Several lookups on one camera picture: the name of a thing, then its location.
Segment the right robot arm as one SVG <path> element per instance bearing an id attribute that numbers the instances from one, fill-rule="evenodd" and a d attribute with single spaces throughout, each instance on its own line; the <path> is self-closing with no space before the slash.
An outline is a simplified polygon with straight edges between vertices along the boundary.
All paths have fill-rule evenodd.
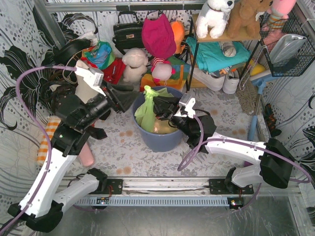
<path id="1" fill-rule="evenodd" d="M 249 163 L 229 170 L 223 182 L 224 191 L 241 193 L 250 184 L 263 182 L 275 188 L 287 188 L 294 158 L 278 140 L 253 142 L 219 134 L 208 112 L 196 116 L 195 98 L 188 94 L 181 98 L 157 96 L 153 102 L 156 118 L 182 131 L 192 153 L 223 154 Z"/>

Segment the crumpled brown paper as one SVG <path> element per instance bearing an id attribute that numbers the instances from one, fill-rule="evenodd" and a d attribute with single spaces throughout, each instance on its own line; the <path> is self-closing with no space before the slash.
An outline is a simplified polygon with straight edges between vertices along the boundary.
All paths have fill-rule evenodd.
<path id="1" fill-rule="evenodd" d="M 170 134 L 173 132 L 176 132 L 178 129 L 175 127 L 171 127 L 168 124 L 167 120 L 155 120 L 154 126 L 153 126 L 153 133 L 155 134 Z"/>

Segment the pink white plush doll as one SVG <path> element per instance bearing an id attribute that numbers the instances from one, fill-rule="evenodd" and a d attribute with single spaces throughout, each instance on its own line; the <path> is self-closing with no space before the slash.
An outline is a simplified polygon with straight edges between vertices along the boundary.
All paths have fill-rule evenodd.
<path id="1" fill-rule="evenodd" d="M 171 63 L 165 59 L 154 57 L 151 61 L 151 65 L 151 73 L 155 83 L 166 82 L 176 73 Z"/>

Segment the black hat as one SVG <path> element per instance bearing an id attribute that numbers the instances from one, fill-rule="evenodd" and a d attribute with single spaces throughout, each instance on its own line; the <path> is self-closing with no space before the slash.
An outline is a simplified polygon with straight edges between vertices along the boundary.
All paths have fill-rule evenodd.
<path id="1" fill-rule="evenodd" d="M 91 47 L 92 42 L 89 39 L 76 39 L 67 43 L 61 49 L 55 49 L 53 51 L 53 58 L 56 64 L 63 64 L 70 60 L 70 58 L 80 52 L 83 49 Z"/>

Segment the teal folded cloth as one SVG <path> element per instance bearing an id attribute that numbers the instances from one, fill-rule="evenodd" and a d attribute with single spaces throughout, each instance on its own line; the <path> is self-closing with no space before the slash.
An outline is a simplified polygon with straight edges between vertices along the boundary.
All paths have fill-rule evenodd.
<path id="1" fill-rule="evenodd" d="M 236 55 L 226 57 L 221 51 L 218 42 L 200 43 L 195 63 L 200 70 L 215 72 L 226 67 L 247 62 L 250 52 L 240 42 L 233 42 L 233 44 L 236 49 Z"/>

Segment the rainbow striped cloth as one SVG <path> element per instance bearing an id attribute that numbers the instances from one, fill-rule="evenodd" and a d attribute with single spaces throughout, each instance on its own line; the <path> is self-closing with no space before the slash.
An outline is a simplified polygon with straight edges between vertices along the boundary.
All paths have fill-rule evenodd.
<path id="1" fill-rule="evenodd" d="M 187 81 L 191 66 L 174 56 L 171 56 L 166 60 L 171 63 L 176 73 L 173 74 L 166 82 L 155 83 L 150 69 L 150 71 L 148 71 L 141 79 L 140 91 L 144 91 L 144 86 L 150 86 L 152 88 L 156 86 L 167 86 L 178 90 L 183 88 Z"/>

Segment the white plush dog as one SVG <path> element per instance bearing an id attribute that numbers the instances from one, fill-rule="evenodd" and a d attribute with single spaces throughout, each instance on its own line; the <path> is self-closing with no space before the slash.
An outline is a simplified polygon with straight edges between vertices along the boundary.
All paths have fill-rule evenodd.
<path id="1" fill-rule="evenodd" d="M 196 20 L 197 37 L 199 39 L 206 38 L 207 35 L 212 39 L 221 37 L 234 3 L 234 0 L 207 0 Z"/>

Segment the pink glasses case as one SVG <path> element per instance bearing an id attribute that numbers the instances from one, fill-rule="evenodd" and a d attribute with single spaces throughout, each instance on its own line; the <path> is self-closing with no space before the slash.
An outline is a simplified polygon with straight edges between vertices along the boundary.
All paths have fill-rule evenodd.
<path id="1" fill-rule="evenodd" d="M 88 145 L 88 143 L 85 143 L 81 149 L 81 152 L 78 155 L 79 160 L 81 164 L 84 167 L 92 166 L 95 163 L 95 158 L 92 154 L 92 151 Z"/>

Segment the grey small plush ball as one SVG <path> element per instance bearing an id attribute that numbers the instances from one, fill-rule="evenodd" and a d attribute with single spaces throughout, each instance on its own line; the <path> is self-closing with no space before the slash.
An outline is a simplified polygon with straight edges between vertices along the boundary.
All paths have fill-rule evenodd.
<path id="1" fill-rule="evenodd" d="M 233 44 L 233 42 L 222 42 L 220 44 L 220 48 L 222 50 L 222 53 L 226 57 L 234 57 L 236 55 L 236 48 Z"/>

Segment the brown teddy bear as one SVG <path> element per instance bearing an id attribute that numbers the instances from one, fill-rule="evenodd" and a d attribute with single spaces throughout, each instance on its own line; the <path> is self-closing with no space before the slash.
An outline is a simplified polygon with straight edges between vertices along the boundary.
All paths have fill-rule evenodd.
<path id="1" fill-rule="evenodd" d="M 227 36 L 236 38 L 240 29 L 244 28 L 250 38 L 255 38 L 260 32 L 259 17 L 271 9 L 272 0 L 240 0 L 231 10 Z"/>

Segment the white sneaker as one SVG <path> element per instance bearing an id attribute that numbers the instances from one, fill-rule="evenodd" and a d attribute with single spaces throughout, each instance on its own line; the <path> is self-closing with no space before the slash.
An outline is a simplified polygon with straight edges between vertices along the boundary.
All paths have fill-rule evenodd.
<path id="1" fill-rule="evenodd" d="M 230 71 L 225 75 L 224 83 L 222 86 L 223 92 L 227 94 L 234 94 L 237 90 L 237 86 L 240 82 L 240 77 L 238 71 Z"/>

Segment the colourful printed cloth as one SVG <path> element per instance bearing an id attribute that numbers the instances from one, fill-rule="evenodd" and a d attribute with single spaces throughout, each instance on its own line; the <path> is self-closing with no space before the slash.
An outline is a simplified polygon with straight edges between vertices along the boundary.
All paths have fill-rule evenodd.
<path id="1" fill-rule="evenodd" d="M 104 70 L 115 60 L 115 55 L 108 42 L 99 41 L 95 46 L 82 51 L 81 60 L 93 68 Z"/>

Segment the black leather handbag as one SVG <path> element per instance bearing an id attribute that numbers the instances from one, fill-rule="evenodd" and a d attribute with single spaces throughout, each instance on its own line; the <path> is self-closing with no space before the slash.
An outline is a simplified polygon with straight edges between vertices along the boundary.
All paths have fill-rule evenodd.
<path id="1" fill-rule="evenodd" d="M 120 16 L 133 15 L 136 19 L 135 22 L 121 24 Z M 116 49 L 125 55 L 125 50 L 133 48 L 145 48 L 142 42 L 142 28 L 141 22 L 134 11 L 121 11 L 118 14 L 118 22 L 113 26 L 114 37 L 112 38 Z"/>

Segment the metal mounting rail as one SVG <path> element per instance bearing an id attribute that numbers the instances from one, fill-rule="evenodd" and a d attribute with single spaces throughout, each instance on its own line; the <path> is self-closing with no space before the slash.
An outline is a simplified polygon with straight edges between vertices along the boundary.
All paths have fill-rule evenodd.
<path id="1" fill-rule="evenodd" d="M 226 207 L 237 210 L 259 197 L 284 199 L 292 204 L 301 196 L 294 182 L 286 189 L 263 183 L 250 184 L 230 193 L 221 177 L 109 177 L 103 191 L 84 194 L 74 206 L 91 211 L 106 207 Z"/>

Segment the green trash bag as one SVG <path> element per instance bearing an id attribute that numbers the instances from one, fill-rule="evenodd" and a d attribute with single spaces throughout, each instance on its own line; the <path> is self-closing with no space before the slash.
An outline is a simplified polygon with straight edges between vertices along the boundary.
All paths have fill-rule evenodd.
<path id="1" fill-rule="evenodd" d="M 154 101 L 153 99 L 158 96 L 173 97 L 167 91 L 167 88 L 154 90 L 150 86 L 144 86 L 144 103 L 140 105 L 134 113 L 137 124 L 147 132 L 153 132 L 155 123 Z"/>

